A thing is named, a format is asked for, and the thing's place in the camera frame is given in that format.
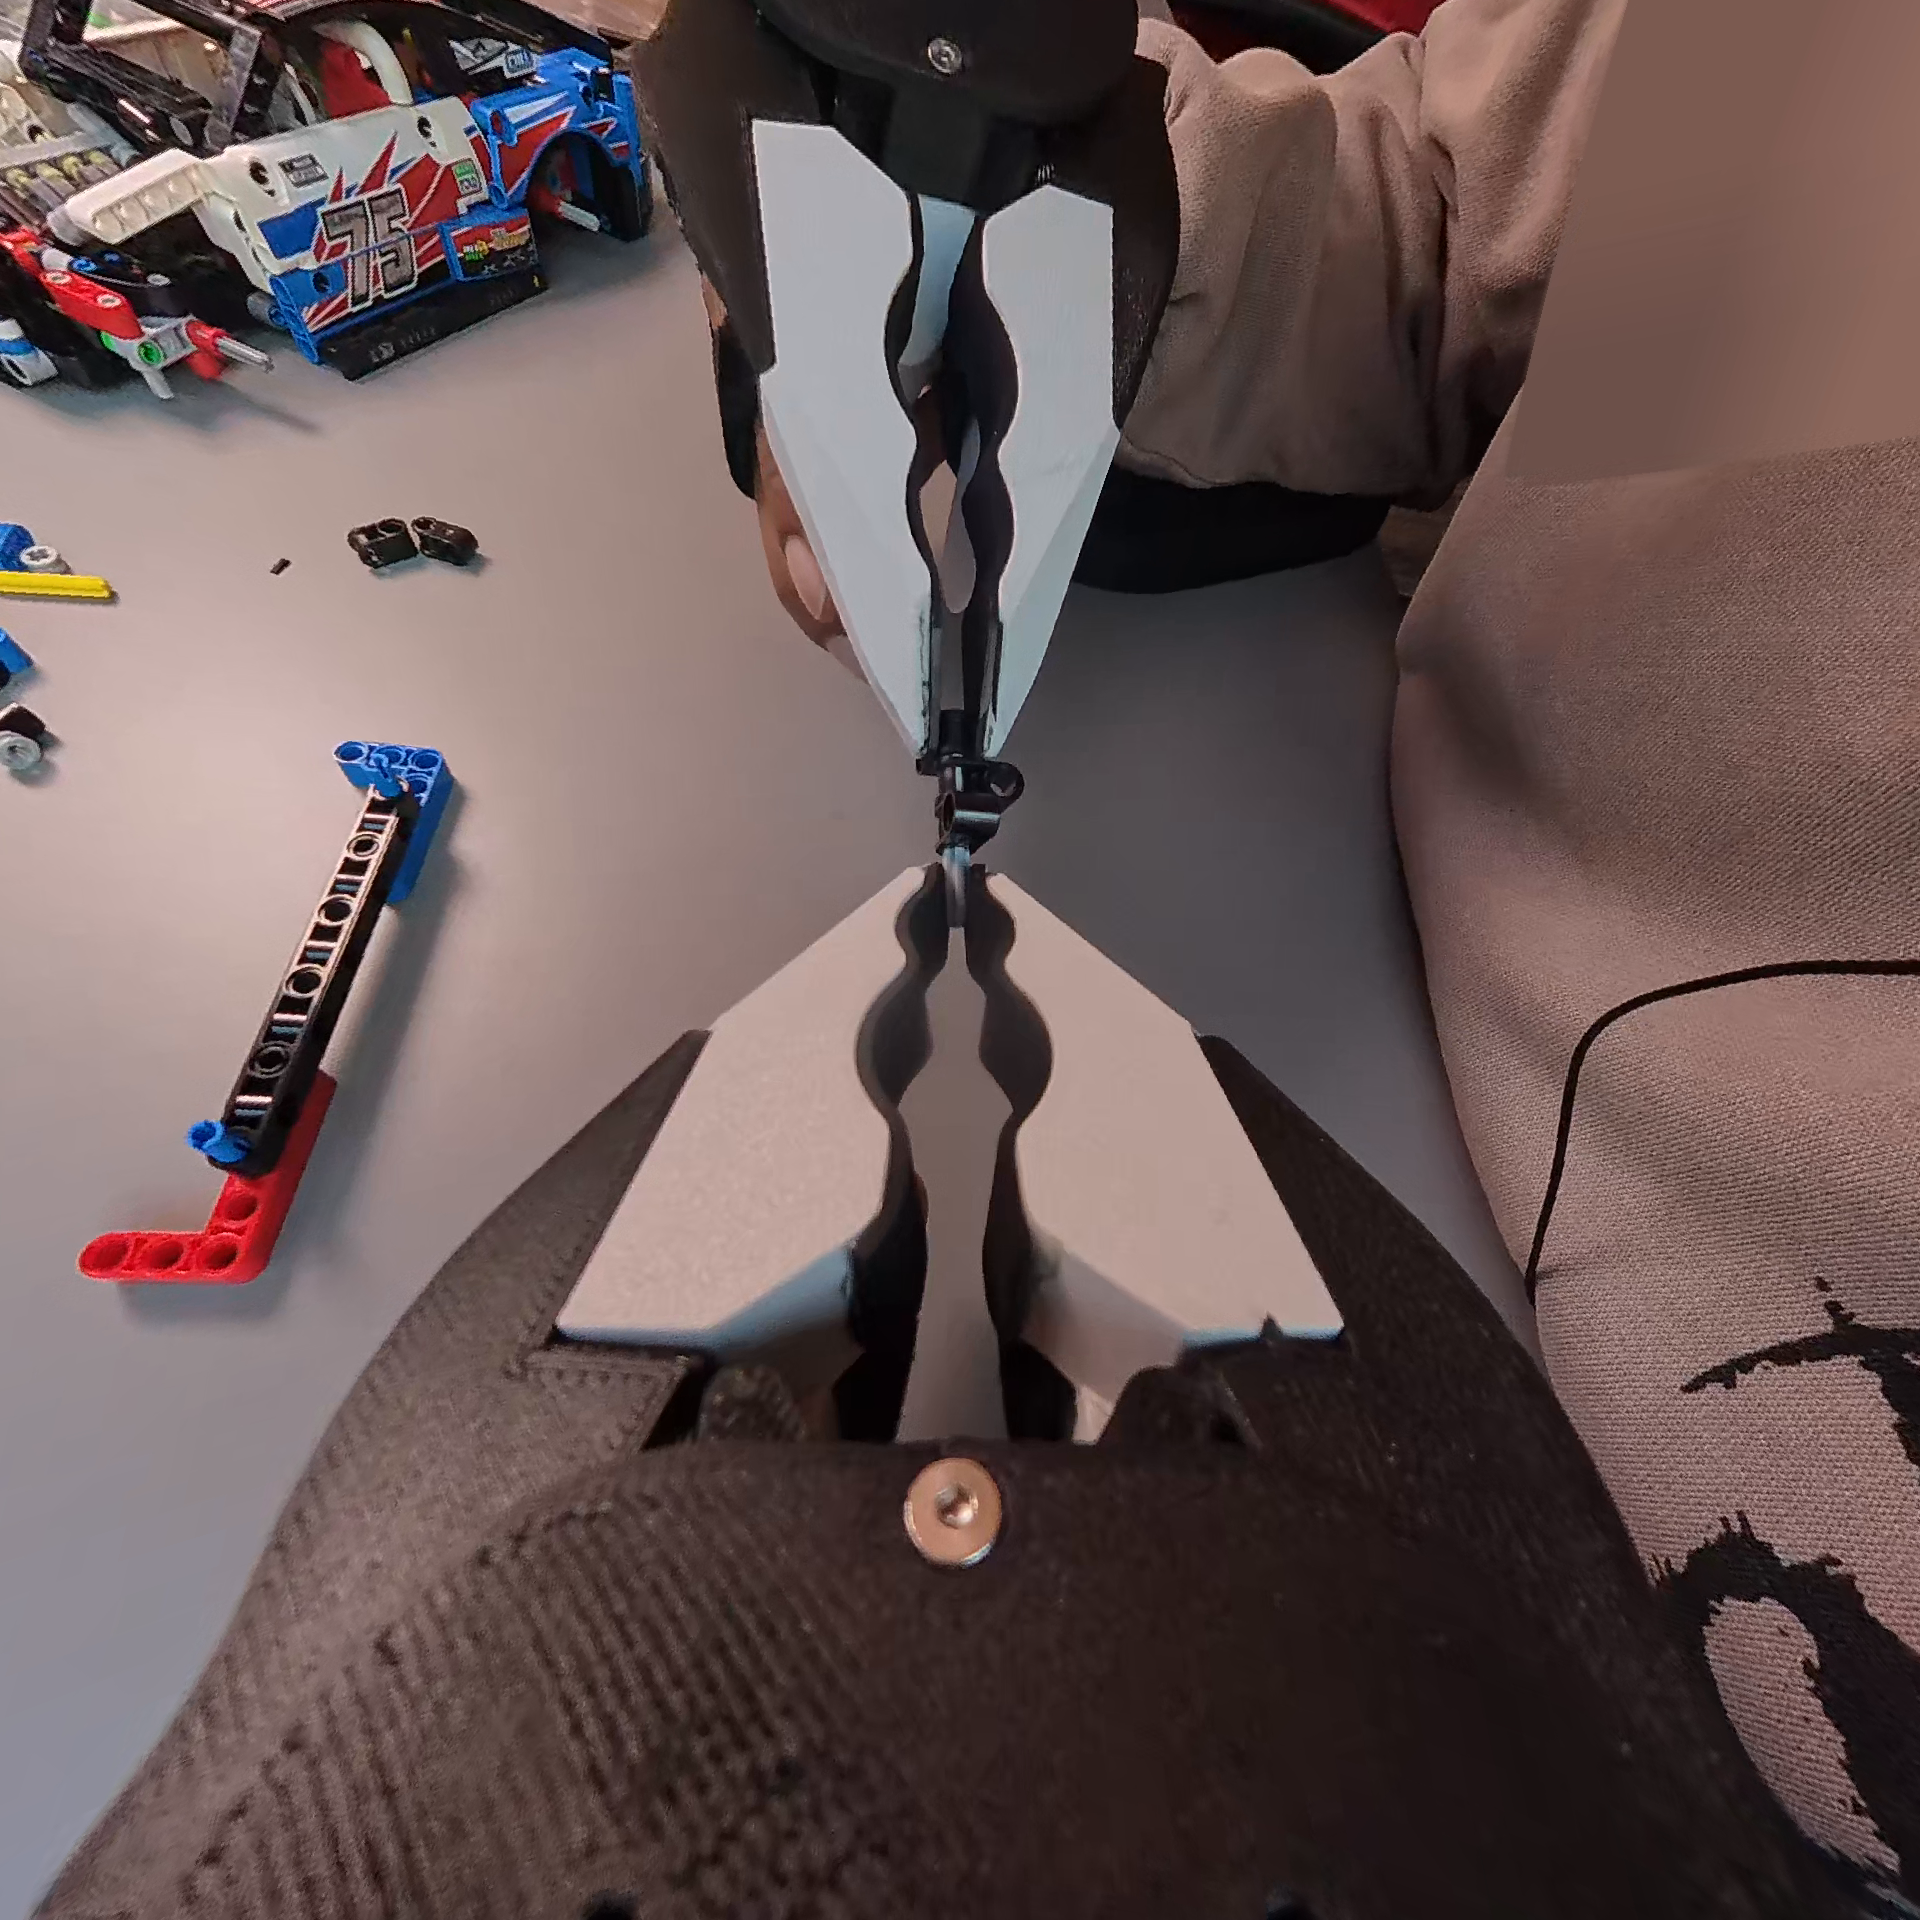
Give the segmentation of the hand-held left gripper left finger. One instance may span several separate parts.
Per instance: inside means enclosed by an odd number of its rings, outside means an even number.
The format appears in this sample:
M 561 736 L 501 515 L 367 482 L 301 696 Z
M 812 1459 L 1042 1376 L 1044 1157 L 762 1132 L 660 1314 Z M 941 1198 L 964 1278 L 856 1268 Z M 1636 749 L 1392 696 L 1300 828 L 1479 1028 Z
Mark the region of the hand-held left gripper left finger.
M 912 1339 L 925 1214 L 903 1094 L 930 1056 L 945 873 L 907 869 L 707 1031 L 557 1333 L 675 1354 Z

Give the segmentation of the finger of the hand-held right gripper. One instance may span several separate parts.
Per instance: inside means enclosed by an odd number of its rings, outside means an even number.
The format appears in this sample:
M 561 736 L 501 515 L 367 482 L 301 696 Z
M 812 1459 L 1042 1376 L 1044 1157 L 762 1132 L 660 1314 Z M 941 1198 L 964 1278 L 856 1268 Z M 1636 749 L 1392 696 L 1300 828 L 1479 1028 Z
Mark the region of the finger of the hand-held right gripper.
M 933 589 L 901 364 L 945 328 L 952 206 L 907 196 L 836 128 L 753 125 L 777 364 L 760 412 L 828 598 L 910 756 L 925 753 Z
M 973 593 L 964 688 L 976 753 L 999 756 L 1035 688 L 1118 445 L 1113 215 L 1042 185 L 986 215 L 964 256 Z

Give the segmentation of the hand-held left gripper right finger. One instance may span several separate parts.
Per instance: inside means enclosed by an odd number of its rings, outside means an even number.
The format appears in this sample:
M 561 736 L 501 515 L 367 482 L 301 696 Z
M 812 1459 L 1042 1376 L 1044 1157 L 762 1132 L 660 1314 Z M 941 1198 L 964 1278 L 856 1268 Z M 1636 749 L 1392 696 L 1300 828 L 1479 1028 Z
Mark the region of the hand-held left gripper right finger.
M 1145 1371 L 1344 1317 L 1193 1023 L 1007 877 L 968 884 L 1007 1097 L 983 1295 L 1007 1427 L 1105 1427 Z

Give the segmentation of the small black lego axle assembly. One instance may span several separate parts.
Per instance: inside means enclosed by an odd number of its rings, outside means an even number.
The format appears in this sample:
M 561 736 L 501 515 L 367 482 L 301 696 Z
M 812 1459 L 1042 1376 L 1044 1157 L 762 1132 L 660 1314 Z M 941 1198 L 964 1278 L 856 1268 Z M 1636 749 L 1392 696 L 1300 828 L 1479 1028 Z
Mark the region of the small black lego axle assembly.
M 937 783 L 937 853 L 945 877 L 945 925 L 964 931 L 976 853 L 996 835 L 1005 812 L 1022 803 L 1023 775 L 983 753 L 983 718 L 943 709 L 917 771 Z

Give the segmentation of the person's right forearm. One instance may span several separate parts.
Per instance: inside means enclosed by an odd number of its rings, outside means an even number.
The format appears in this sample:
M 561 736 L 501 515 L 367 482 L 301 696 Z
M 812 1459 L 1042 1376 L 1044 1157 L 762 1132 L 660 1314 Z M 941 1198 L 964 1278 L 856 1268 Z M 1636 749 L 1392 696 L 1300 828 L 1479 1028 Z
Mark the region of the person's right forearm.
M 1623 5 L 1444 5 L 1328 78 L 1211 60 L 1140 20 L 1168 73 L 1180 253 L 1121 467 L 1434 507 L 1531 359 Z

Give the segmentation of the black blue red lego beam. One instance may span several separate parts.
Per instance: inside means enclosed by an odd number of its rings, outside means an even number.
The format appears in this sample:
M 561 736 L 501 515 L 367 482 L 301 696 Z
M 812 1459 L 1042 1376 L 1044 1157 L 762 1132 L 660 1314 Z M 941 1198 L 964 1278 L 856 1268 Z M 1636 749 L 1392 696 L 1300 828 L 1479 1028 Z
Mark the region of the black blue red lego beam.
M 274 985 L 219 1118 L 188 1147 L 224 1175 L 194 1231 L 106 1231 L 82 1277 L 110 1285 L 244 1285 L 281 1236 L 337 1097 L 327 1052 L 363 969 L 371 931 L 411 898 L 443 825 L 452 771 L 436 749 L 350 740 L 337 765 L 359 796 L 340 862 Z

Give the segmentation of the blue white red lego car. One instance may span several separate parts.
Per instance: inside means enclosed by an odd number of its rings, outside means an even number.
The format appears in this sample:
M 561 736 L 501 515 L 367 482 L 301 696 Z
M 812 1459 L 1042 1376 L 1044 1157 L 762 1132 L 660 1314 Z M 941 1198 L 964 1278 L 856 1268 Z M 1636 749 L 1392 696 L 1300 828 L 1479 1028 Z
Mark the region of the blue white red lego car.
M 655 219 L 623 48 L 544 5 L 26 5 L 7 275 L 154 387 L 248 311 L 359 378 L 544 291 L 542 229 Z

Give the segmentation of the pile of mixed lego pieces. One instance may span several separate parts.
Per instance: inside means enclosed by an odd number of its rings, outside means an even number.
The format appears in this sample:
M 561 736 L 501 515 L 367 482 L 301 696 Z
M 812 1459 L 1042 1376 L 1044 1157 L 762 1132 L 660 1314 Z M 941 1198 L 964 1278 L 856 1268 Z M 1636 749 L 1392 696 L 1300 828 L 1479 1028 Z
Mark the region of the pile of mixed lego pieces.
M 26 524 L 2 521 L 2 604 L 114 604 L 116 589 L 101 574 L 84 574 L 66 556 L 38 542 Z

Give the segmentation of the person's right hand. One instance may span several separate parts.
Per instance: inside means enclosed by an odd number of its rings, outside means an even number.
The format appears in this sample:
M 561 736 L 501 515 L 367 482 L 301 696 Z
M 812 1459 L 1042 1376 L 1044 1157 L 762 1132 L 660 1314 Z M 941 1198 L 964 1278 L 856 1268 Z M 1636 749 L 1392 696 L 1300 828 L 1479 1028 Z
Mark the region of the person's right hand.
M 785 489 L 765 426 L 754 426 L 754 518 L 771 590 L 802 637 L 862 677 L 851 641 L 834 604 L 834 590 L 804 542 L 802 518 Z

